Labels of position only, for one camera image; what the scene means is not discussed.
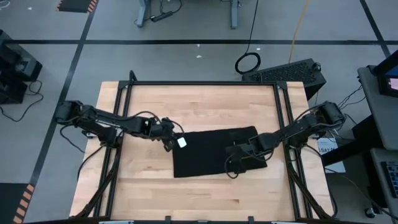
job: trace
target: gray desk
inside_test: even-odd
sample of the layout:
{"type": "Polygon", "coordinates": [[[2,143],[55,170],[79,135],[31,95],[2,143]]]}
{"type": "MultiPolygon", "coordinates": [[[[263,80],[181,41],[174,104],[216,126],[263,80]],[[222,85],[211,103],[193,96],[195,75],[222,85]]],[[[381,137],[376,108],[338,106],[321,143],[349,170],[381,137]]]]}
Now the gray desk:
{"type": "MultiPolygon", "coordinates": [[[[392,197],[386,176],[381,166],[381,162],[398,161],[398,151],[371,149],[371,155],[388,209],[393,215],[398,216],[398,198],[392,197]]],[[[398,221],[393,218],[392,222],[398,223],[398,221]]]]}
{"type": "Polygon", "coordinates": [[[322,156],[325,166],[373,147],[398,150],[398,98],[380,95],[369,68],[358,69],[358,75],[372,115],[353,127],[355,141],[322,156]]]}
{"type": "MultiPolygon", "coordinates": [[[[238,28],[238,7],[239,0],[231,0],[231,29],[238,28]]],[[[150,16],[150,0],[139,0],[140,9],[138,13],[138,18],[136,25],[142,27],[145,22],[146,16],[150,16]]]]}

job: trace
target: black mat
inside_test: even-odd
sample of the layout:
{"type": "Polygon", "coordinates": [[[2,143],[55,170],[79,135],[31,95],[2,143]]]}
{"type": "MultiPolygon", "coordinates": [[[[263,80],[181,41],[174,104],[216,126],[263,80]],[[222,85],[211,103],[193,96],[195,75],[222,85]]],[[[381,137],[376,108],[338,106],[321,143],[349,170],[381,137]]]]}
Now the black mat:
{"type": "MultiPolygon", "coordinates": [[[[225,148],[232,146],[234,141],[236,144],[242,144],[256,135],[254,126],[185,133],[187,146],[173,149],[174,177],[225,173],[224,163],[227,158],[225,148]]],[[[255,159],[245,159],[243,165],[247,170],[267,167],[265,162],[255,159]]]]}
{"type": "Polygon", "coordinates": [[[19,202],[27,184],[0,183],[0,217],[1,223],[14,223],[19,202]]]}
{"type": "Polygon", "coordinates": [[[57,8],[63,12],[92,12],[96,1],[93,0],[62,0],[57,8]]]}

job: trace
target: sticker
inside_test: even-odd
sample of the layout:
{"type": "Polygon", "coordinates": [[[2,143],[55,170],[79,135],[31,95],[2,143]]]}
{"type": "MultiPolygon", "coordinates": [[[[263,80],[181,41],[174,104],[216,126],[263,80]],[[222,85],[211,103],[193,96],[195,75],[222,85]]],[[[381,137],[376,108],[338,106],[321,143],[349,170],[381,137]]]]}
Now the sticker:
{"type": "Polygon", "coordinates": [[[177,140],[177,142],[178,142],[178,145],[180,146],[180,148],[185,147],[187,145],[187,142],[185,141],[185,138],[183,138],[183,137],[179,138],[177,140]]]}

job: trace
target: black floor stripe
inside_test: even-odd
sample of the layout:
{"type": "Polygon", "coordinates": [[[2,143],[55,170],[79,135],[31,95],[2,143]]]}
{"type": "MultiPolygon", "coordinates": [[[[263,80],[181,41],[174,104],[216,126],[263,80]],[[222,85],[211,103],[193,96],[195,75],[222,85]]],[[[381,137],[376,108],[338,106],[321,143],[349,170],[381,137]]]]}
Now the black floor stripe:
{"type": "MultiPolygon", "coordinates": [[[[80,44],[80,40],[9,40],[13,44],[80,44]]],[[[83,44],[157,45],[157,44],[248,44],[249,40],[84,40],[83,44]]],[[[290,45],[291,40],[252,40],[252,44],[290,45]]],[[[378,40],[296,40],[295,45],[381,45],[378,40]]]]}
{"type": "MultiPolygon", "coordinates": [[[[65,79],[65,83],[63,84],[62,91],[61,91],[60,97],[58,99],[58,103],[64,101],[65,98],[67,97],[68,90],[70,88],[70,84],[71,84],[73,76],[75,74],[75,70],[76,70],[78,61],[80,59],[81,51],[83,50],[83,47],[84,47],[84,41],[87,38],[88,31],[90,29],[91,23],[93,22],[95,9],[87,18],[85,28],[83,29],[83,33],[81,34],[78,46],[76,48],[75,55],[73,56],[73,60],[70,65],[68,75],[65,79]]],[[[52,117],[50,126],[47,130],[47,133],[45,134],[44,142],[43,142],[42,148],[40,150],[39,157],[37,158],[36,165],[35,165],[33,173],[32,173],[32,177],[30,178],[30,183],[33,185],[36,185],[37,182],[39,181],[40,173],[42,171],[45,158],[47,157],[47,153],[49,151],[51,140],[53,138],[56,127],[57,127],[57,124],[52,117]]]]}
{"type": "Polygon", "coordinates": [[[381,46],[381,49],[383,50],[384,55],[386,57],[390,56],[391,55],[390,51],[388,50],[386,42],[384,41],[383,36],[381,35],[381,32],[380,32],[379,28],[377,27],[376,21],[374,20],[374,18],[372,16],[372,13],[371,13],[371,11],[369,9],[368,4],[366,4],[365,0],[359,0],[359,1],[361,2],[363,10],[364,10],[364,12],[366,14],[366,17],[369,20],[369,23],[371,24],[373,32],[374,32],[374,34],[377,37],[377,40],[380,41],[380,46],[381,46]]]}

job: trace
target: black metal frame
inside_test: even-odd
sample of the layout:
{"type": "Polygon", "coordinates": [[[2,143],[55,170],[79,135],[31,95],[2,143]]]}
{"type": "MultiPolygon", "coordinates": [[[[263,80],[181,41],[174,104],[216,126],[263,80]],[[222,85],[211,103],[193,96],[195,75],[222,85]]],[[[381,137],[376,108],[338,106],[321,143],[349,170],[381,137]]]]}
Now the black metal frame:
{"type": "MultiPolygon", "coordinates": [[[[287,84],[286,82],[173,82],[173,81],[137,81],[135,75],[133,72],[130,72],[130,80],[129,81],[119,81],[119,85],[118,85],[118,92],[116,93],[116,101],[115,101],[115,105],[114,105],[114,111],[113,113],[118,113],[119,109],[120,109],[120,101],[121,101],[121,96],[123,93],[123,90],[127,87],[127,94],[126,94],[126,98],[124,101],[124,109],[123,109],[123,116],[127,116],[128,114],[128,108],[129,108],[129,103],[130,103],[130,99],[131,99],[131,93],[132,93],[132,87],[134,85],[223,85],[223,86],[272,86],[274,89],[274,97],[275,97],[275,103],[276,103],[276,109],[277,109],[277,114],[278,114],[278,120],[279,120],[279,126],[280,128],[284,128],[285,127],[285,123],[284,123],[284,117],[283,117],[283,113],[282,113],[282,106],[280,103],[280,96],[279,96],[279,88],[282,89],[283,94],[284,94],[284,100],[285,100],[285,104],[286,104],[286,110],[287,110],[287,115],[288,115],[288,119],[289,119],[289,123],[293,122],[293,115],[292,115],[292,109],[290,106],[290,100],[289,100],[289,94],[287,91],[287,84]]],[[[117,161],[115,160],[114,162],[117,162],[117,164],[119,165],[119,160],[120,160],[120,155],[121,155],[121,149],[123,146],[123,142],[120,143],[120,147],[118,147],[116,150],[116,154],[115,154],[115,159],[117,159],[117,161]]],[[[285,154],[285,163],[286,163],[286,168],[288,162],[291,161],[291,157],[290,157],[290,147],[289,147],[289,142],[285,141],[283,142],[283,148],[284,148],[284,154],[285,154]]],[[[101,179],[99,184],[101,185],[104,182],[105,177],[107,176],[107,172],[108,172],[108,166],[109,166],[109,160],[111,157],[111,150],[107,148],[106,152],[105,152],[105,157],[104,157],[104,162],[103,162],[103,167],[102,167],[102,171],[101,171],[101,179]]],[[[302,160],[300,157],[300,154],[298,152],[295,152],[295,156],[297,158],[297,169],[298,169],[298,174],[300,176],[300,180],[302,181],[302,183],[304,183],[304,185],[306,185],[305,183],[305,176],[304,176],[304,171],[303,171],[303,165],[302,165],[302,160]]],[[[116,175],[114,176],[113,180],[111,181],[111,185],[109,188],[109,197],[108,197],[108,201],[106,204],[106,213],[105,216],[110,218],[111,217],[111,212],[112,212],[112,208],[113,208],[113,201],[114,201],[114,193],[116,190],[116,181],[118,178],[118,170],[116,171],[116,175]]],[[[291,198],[292,198],[292,206],[293,206],[293,210],[294,210],[294,217],[295,220],[298,220],[301,218],[300,215],[300,207],[299,207],[299,201],[297,198],[297,191],[296,191],[296,187],[295,187],[295,182],[294,180],[289,176],[289,187],[290,187],[290,194],[291,194],[291,198]]],[[[98,200],[98,203],[96,204],[95,207],[95,212],[93,214],[94,217],[98,217],[100,215],[100,209],[101,209],[101,199],[98,200]]],[[[307,199],[304,198],[304,204],[305,204],[305,210],[306,210],[306,216],[307,218],[312,218],[312,211],[311,211],[311,206],[309,204],[309,202],[307,201],[307,199]]],[[[150,222],[159,222],[159,223],[165,223],[167,222],[167,220],[169,220],[170,217],[166,217],[165,221],[162,220],[157,220],[157,221],[150,221],[150,222]]],[[[254,219],[253,217],[249,217],[249,223],[250,220],[253,221],[254,223],[254,219]]]]}

